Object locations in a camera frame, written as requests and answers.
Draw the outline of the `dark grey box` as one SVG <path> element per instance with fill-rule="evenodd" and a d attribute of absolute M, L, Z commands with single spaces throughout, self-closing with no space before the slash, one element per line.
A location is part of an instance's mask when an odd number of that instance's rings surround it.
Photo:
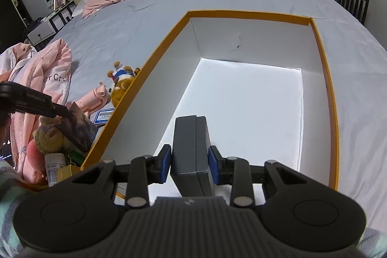
<path fill-rule="evenodd" d="M 208 166 L 210 144 L 206 117 L 192 115 L 176 118 L 171 177 L 183 197 L 214 195 Z"/>

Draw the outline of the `pink green plush peach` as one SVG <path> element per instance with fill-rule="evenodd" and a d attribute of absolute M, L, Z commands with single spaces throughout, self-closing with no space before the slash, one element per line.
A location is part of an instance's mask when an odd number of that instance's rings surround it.
<path fill-rule="evenodd" d="M 47 183 L 45 157 L 38 150 L 35 140 L 31 140 L 26 147 L 22 174 L 24 180 L 31 185 L 45 185 Z"/>

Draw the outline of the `grey bed sheet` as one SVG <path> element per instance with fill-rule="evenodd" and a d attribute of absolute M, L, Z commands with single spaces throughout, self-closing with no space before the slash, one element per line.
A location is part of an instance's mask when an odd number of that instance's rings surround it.
<path fill-rule="evenodd" d="M 145 82 L 95 158 L 120 164 L 207 118 L 225 156 L 276 160 L 353 198 L 386 230 L 386 50 L 333 0 L 128 0 L 58 34 L 77 101 L 115 61 Z"/>

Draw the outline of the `dark picture card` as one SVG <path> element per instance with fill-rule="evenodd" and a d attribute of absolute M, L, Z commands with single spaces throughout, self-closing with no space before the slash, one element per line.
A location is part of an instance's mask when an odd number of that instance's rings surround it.
<path fill-rule="evenodd" d="M 87 153 L 95 140 L 98 127 L 73 102 L 67 115 L 56 125 L 59 131 L 81 152 Z"/>

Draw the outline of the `brown bear plush keychain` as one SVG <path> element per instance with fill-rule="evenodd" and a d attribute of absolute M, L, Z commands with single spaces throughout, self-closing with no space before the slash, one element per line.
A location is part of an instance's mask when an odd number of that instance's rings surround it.
<path fill-rule="evenodd" d="M 113 66 L 115 70 L 107 73 L 108 78 L 113 81 L 108 93 L 113 107 L 116 108 L 135 77 L 140 73 L 140 68 L 133 69 L 130 66 L 124 66 L 120 61 L 116 61 Z"/>

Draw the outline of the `orange white storage box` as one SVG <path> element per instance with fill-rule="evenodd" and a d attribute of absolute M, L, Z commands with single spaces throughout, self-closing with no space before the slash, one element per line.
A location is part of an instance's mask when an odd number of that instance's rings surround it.
<path fill-rule="evenodd" d="M 129 163 L 172 146 L 178 117 L 204 116 L 225 156 L 280 162 L 338 187 L 335 93 L 315 21 L 271 12 L 187 12 L 155 49 L 85 162 Z M 181 196 L 171 177 L 150 200 Z"/>

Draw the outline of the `blue pink card holder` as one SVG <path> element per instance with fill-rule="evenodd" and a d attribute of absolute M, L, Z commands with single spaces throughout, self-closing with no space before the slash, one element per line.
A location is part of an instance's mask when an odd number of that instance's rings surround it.
<path fill-rule="evenodd" d="M 110 119 L 114 110 L 115 109 L 113 107 L 98 110 L 95 114 L 92 114 L 91 118 L 93 124 L 96 126 L 104 126 Z"/>

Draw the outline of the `pink jacket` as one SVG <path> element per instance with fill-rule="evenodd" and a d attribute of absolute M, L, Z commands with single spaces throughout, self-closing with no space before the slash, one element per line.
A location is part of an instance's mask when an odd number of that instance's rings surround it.
<path fill-rule="evenodd" d="M 65 104 L 69 92 L 72 51 L 63 39 L 37 51 L 26 43 L 15 44 L 1 53 L 1 80 L 27 86 L 52 97 L 52 101 Z M 39 126 L 37 115 L 15 113 L 11 115 L 10 146 L 16 173 L 30 185 L 45 181 L 42 171 L 33 166 L 27 156 L 28 143 Z"/>

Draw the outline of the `white medicine bottle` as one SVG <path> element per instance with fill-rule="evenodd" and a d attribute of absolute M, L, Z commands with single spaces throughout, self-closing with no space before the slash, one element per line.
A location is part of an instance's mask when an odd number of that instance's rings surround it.
<path fill-rule="evenodd" d="M 65 167 L 66 160 L 62 153 L 51 153 L 45 155 L 45 167 L 48 186 L 52 187 L 57 183 L 56 171 Z"/>

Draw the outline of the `cream knitted bunny doll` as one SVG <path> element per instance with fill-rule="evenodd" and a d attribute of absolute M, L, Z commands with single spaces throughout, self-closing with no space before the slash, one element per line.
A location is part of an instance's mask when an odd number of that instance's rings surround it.
<path fill-rule="evenodd" d="M 39 127 L 33 133 L 37 149 L 43 155 L 60 153 L 64 143 L 64 136 L 57 128 L 59 118 L 40 116 Z"/>

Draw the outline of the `left white nightstand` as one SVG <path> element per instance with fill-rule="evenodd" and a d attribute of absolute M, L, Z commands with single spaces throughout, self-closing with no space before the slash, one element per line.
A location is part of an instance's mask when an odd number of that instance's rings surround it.
<path fill-rule="evenodd" d="M 38 25 L 27 34 L 27 39 L 33 46 L 50 41 L 67 23 L 72 20 L 76 8 L 73 1 L 44 17 Z"/>

